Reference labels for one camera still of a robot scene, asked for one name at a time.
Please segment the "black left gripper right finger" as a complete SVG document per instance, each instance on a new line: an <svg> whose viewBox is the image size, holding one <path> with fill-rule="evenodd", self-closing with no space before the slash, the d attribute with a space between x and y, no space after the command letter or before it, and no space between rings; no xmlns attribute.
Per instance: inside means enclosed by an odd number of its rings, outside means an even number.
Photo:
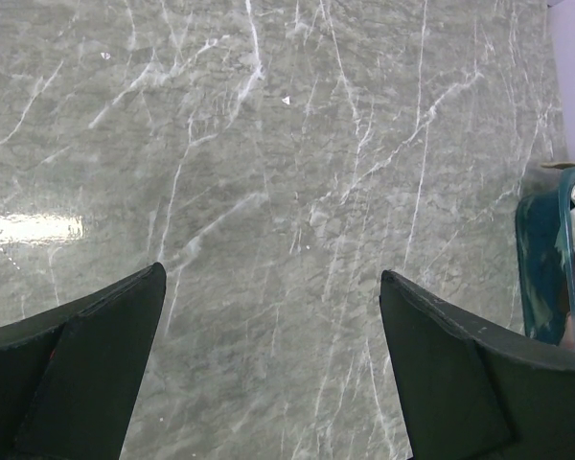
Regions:
<svg viewBox="0 0 575 460"><path fill-rule="evenodd" d="M416 459L575 459L575 352L385 270L379 306Z"/></svg>

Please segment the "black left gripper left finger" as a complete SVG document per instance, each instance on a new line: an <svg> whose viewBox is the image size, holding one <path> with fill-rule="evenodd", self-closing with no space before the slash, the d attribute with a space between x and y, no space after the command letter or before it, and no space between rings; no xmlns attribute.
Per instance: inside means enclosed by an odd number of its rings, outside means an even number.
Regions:
<svg viewBox="0 0 575 460"><path fill-rule="evenodd" d="M160 263L0 327L0 459L117 459L166 295Z"/></svg>

